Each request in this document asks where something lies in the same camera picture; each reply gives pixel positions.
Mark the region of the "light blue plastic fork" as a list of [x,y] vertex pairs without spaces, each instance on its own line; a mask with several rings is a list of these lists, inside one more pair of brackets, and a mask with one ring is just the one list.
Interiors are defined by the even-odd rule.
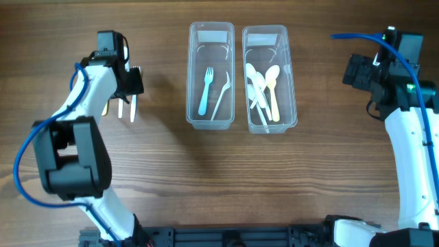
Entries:
[[207,108],[207,102],[208,102],[208,94],[209,94],[209,87],[210,84],[213,82],[213,74],[214,69],[213,67],[207,67],[206,73],[204,77],[204,89],[202,93],[202,97],[200,100],[200,105],[198,108],[198,114],[199,115],[205,115],[206,114],[206,108]]

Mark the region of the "white plastic spoon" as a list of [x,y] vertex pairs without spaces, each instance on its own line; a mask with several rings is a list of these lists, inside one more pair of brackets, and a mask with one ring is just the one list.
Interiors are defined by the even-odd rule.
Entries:
[[251,79],[252,85],[254,86],[255,93],[256,93],[256,96],[257,96],[257,100],[258,100],[258,103],[259,103],[260,94],[259,94],[259,87],[258,87],[258,84],[257,84],[256,69],[253,67],[252,64],[246,63],[245,70],[246,70],[247,77]]
[[266,87],[268,87],[268,82],[269,82],[271,79],[275,79],[275,80],[277,79],[279,73],[280,73],[280,67],[279,67],[278,65],[273,65],[273,66],[271,66],[271,67],[265,72],[265,76],[263,76],[263,77],[264,77],[264,79],[265,79]]
[[253,103],[255,103],[255,105],[251,106],[251,108],[257,107],[258,114],[261,119],[261,123],[263,124],[265,132],[268,134],[269,130],[268,130],[267,121],[265,120],[265,116],[263,115],[261,107],[259,106],[254,86],[252,84],[248,84],[247,90],[248,90],[248,99],[250,99]]
[[268,116],[268,119],[270,121],[272,121],[272,113],[271,113],[271,110],[270,110],[270,107],[268,105],[268,102],[267,102],[267,99],[265,96],[265,92],[264,92],[264,90],[266,88],[265,79],[260,72],[256,72],[256,77],[257,77],[257,84],[259,87],[259,94],[260,94],[259,103],[260,103],[261,107],[265,109],[267,116]]

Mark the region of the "yellow plastic spoon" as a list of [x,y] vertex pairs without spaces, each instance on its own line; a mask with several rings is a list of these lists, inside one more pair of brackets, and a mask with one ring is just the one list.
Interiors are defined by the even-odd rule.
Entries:
[[270,100],[271,100],[271,111],[272,111],[272,120],[275,122],[280,121],[280,114],[278,110],[278,104],[276,99],[276,93],[275,93],[275,87],[276,87],[276,80],[271,79],[268,82],[268,88],[270,90]]

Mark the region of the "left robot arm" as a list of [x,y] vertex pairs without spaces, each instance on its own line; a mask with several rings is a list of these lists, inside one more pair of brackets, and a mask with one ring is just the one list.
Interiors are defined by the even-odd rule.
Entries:
[[32,144],[43,189],[62,203],[38,201],[25,193],[14,167],[17,189],[30,202],[52,209],[78,207],[91,218],[103,246],[151,246],[143,230],[111,188],[112,165],[98,123],[110,99],[131,105],[144,92],[141,70],[130,66],[126,37],[100,31],[97,49],[75,64],[66,102],[50,118],[36,121],[24,146]]

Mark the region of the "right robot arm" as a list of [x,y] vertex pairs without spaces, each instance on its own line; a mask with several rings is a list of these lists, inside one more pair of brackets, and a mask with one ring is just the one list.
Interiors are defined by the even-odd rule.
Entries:
[[384,231],[363,220],[328,216],[322,244],[331,246],[438,245],[438,87],[419,80],[423,35],[388,27],[382,33],[333,34],[380,48],[373,58],[353,54],[343,84],[371,94],[375,119],[385,124],[399,184],[398,228]]

